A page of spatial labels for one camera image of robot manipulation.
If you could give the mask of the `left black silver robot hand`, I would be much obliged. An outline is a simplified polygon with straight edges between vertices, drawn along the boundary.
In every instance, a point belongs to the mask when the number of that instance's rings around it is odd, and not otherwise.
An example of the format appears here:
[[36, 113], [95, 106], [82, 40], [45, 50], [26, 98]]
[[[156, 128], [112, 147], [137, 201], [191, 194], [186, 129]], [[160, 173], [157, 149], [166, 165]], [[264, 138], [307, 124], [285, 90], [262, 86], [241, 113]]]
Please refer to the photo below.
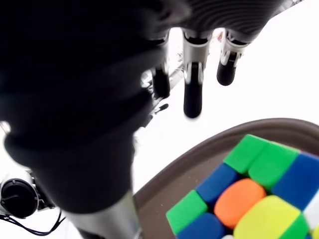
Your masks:
[[145, 128], [150, 123], [150, 121], [154, 118], [154, 116], [156, 116], [159, 112], [166, 110], [168, 108], [168, 104], [163, 104], [160, 106], [160, 102], [163, 100], [163, 98], [157, 98], [154, 94], [153, 78], [152, 78], [152, 73], [150, 70], [147, 70], [142, 73], [141, 86], [147, 89], [152, 97], [152, 110], [148, 114], [148, 117], [146, 118], [144, 123], [141, 125], [141, 127]]

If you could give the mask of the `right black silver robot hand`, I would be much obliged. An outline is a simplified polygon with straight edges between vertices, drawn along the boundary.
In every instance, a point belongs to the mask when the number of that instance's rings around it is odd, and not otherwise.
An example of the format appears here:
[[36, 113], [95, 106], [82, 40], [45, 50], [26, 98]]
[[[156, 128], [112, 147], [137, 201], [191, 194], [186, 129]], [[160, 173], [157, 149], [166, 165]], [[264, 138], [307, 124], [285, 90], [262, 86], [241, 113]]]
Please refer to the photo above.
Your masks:
[[8, 154], [86, 239], [137, 239], [133, 135], [151, 111], [142, 73], [180, 27], [252, 42], [279, 0], [3, 0], [0, 118]]

